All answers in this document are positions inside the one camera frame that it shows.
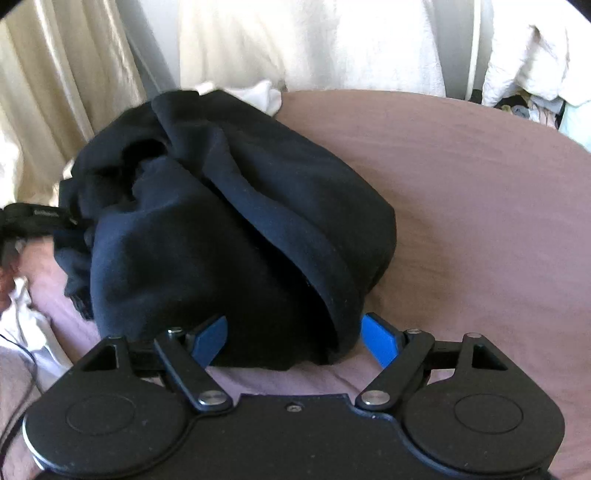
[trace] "curtain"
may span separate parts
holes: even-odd
[[[180,0],[183,88],[402,90],[445,96],[433,0]]]
[[[25,0],[0,22],[0,203],[48,203],[67,162],[145,100],[115,0]]]

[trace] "triangular cutout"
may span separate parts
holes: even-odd
[[[505,371],[507,367],[501,362],[494,353],[484,345],[475,345],[472,355],[472,368],[482,370],[500,370]]]
[[[114,345],[105,345],[93,359],[91,359],[82,369],[83,372],[98,372],[107,370],[117,370],[117,350]]]

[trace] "screw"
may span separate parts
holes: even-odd
[[[361,395],[361,401],[368,407],[377,407],[388,403],[390,395],[381,390],[368,390]]]
[[[216,407],[225,403],[227,399],[228,396],[220,390],[207,390],[201,393],[197,400],[204,407]]]
[[[180,336],[183,334],[183,329],[181,327],[170,327],[168,329],[169,335]]]
[[[285,407],[285,409],[289,413],[299,413],[303,410],[302,406],[298,405],[297,403],[290,403],[288,406]]]

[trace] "dark navy fabric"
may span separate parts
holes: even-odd
[[[78,155],[56,236],[66,295],[101,335],[228,320],[217,365],[344,355],[394,253],[392,207],[343,161],[224,92],[168,92]]]

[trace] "pink fabric surface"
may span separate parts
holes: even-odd
[[[486,335],[562,409],[553,472],[591,478],[591,155],[504,112],[406,93],[288,93],[278,119],[345,160],[397,211],[395,259],[366,309],[440,340]],[[61,294],[51,242],[28,246],[21,269],[79,358],[98,336]],[[355,395],[379,367],[358,345],[323,369],[210,371],[234,397]]]

